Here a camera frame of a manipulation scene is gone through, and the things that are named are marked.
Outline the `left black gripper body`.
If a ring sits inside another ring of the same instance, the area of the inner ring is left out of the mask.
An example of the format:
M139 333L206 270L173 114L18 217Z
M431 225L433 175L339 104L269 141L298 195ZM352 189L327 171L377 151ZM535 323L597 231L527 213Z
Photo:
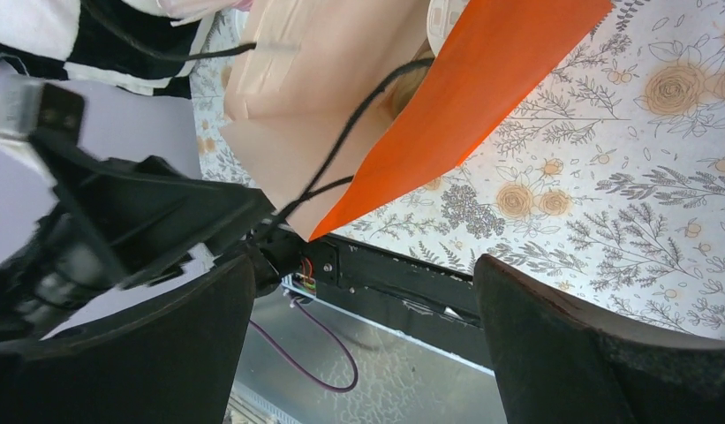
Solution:
M92 300L182 274L196 242L186 211L195 179L151 155L93 158L79 147L82 95L14 76L0 94L0 134L30 153L57 202L0 263L0 343L40 339Z

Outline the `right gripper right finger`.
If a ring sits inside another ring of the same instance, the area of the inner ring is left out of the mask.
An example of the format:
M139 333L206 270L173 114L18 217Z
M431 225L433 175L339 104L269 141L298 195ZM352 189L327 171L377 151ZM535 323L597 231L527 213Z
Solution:
M725 423L725 341L639 322L490 255L473 286L510 423Z

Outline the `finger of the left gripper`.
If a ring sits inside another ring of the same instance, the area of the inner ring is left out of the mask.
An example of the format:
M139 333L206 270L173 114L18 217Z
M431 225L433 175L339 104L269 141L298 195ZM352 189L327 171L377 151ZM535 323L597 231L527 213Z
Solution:
M200 243L221 254L273 209L257 188L188 178L159 156L100 161L42 129L31 145L55 179L57 197L41 237L68 230L94 257L104 288L162 281Z

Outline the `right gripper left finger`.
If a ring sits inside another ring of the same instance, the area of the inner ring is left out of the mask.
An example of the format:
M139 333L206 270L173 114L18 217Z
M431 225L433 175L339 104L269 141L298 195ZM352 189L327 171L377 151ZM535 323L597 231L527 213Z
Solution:
M0 423L219 423L254 297L240 256L62 336L0 343Z

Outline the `orange paper bag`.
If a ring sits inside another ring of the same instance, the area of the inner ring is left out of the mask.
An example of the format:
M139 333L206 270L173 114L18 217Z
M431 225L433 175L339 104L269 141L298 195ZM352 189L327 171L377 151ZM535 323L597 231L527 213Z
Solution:
M459 165L611 9L469 1L435 56L429 3L253 3L221 133L275 208L331 186L289 216L303 239Z

